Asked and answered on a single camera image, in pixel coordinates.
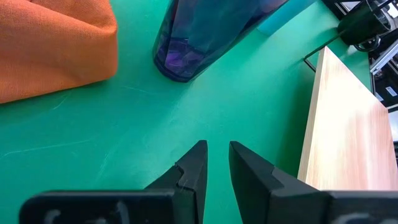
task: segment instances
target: green tabletop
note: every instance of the green tabletop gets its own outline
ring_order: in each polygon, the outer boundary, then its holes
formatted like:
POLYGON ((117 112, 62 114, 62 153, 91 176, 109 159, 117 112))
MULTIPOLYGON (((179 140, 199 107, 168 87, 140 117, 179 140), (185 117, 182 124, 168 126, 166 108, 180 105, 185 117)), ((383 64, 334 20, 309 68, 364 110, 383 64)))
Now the green tabletop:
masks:
MULTIPOLYGON (((302 58, 336 34, 316 2, 271 37, 255 30, 194 82, 152 63, 168 0, 113 0, 119 70, 108 81, 0 106, 0 219, 54 189, 143 189, 198 140, 209 145, 205 223, 241 223, 228 167, 236 140, 297 174, 314 72, 302 58)), ((367 55, 330 48, 370 87, 367 55)))

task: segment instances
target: green table surface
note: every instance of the green table surface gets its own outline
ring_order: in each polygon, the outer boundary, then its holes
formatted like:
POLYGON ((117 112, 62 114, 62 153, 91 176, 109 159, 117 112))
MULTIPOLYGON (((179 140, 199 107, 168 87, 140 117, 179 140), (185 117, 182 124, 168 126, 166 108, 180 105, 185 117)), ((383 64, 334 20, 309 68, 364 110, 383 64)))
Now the green table surface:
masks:
MULTIPOLYGON (((336 34, 316 2, 281 30, 257 30, 194 82, 152 63, 167 0, 112 0, 119 70, 108 81, 0 106, 0 219, 54 189, 143 189, 198 140, 209 145, 205 223, 241 223, 228 166, 236 140, 297 175, 315 73, 302 61, 336 34)), ((330 45, 369 88, 367 54, 330 45)))

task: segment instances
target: light wood block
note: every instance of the light wood block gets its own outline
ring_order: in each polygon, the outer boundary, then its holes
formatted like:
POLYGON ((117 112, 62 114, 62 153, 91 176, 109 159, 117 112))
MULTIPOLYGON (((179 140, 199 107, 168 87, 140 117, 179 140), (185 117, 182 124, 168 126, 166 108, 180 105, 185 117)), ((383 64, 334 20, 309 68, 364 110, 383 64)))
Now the light wood block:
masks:
POLYGON ((320 52, 298 179, 319 190, 397 190, 387 109, 328 48, 320 52))

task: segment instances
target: wooden board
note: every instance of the wooden board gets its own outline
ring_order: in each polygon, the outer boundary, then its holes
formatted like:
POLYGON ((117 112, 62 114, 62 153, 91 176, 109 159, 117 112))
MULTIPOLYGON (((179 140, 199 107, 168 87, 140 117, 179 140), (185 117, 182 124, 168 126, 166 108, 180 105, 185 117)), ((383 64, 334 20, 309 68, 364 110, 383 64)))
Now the wooden board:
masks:
POLYGON ((334 55, 320 52, 298 179, 319 190, 397 190, 388 111, 334 55))

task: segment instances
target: orange cloth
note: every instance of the orange cloth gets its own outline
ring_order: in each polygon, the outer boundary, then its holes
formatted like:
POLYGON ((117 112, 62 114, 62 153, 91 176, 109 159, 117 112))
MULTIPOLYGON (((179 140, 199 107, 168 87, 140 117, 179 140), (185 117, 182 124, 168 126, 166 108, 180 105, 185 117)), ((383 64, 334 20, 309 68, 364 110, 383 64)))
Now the orange cloth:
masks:
POLYGON ((116 30, 108 0, 0 0, 0 103, 113 76, 116 30))

